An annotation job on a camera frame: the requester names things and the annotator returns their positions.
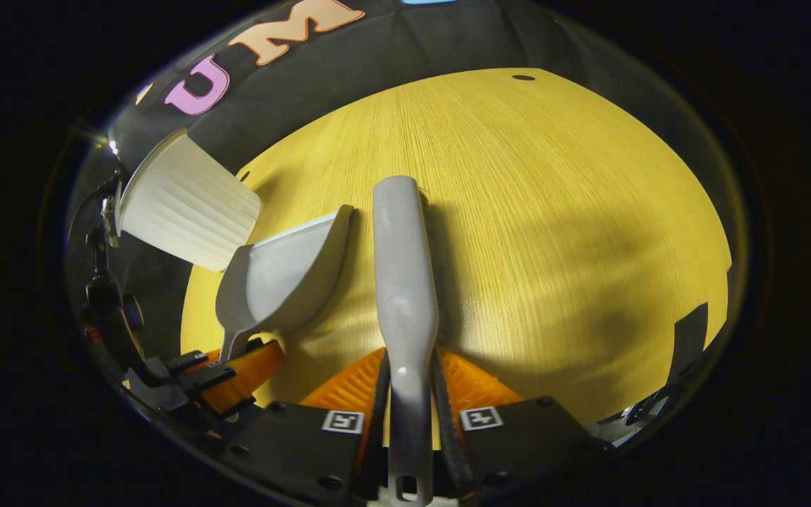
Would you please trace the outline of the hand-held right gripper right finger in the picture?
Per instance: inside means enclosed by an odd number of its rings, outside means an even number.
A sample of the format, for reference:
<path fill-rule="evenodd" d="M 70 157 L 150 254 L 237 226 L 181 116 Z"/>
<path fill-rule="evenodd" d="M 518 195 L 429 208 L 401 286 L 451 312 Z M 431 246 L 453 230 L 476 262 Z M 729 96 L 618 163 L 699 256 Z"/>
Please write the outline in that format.
<path fill-rule="evenodd" d="M 540 498 L 606 460 L 592 436 L 551 396 L 524 398 L 456 353 L 432 354 L 440 449 L 434 460 L 459 498 Z"/>

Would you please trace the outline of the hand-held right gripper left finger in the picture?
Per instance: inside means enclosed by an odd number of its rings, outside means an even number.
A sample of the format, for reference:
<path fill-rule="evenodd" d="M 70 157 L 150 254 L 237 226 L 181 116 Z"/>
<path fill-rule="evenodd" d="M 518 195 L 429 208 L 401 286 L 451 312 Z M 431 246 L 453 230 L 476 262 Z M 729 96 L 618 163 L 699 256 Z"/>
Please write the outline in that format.
<path fill-rule="evenodd" d="M 273 401 L 226 426 L 226 464 L 304 504 L 364 504 L 387 484 L 386 349 L 376 349 L 294 403 Z"/>

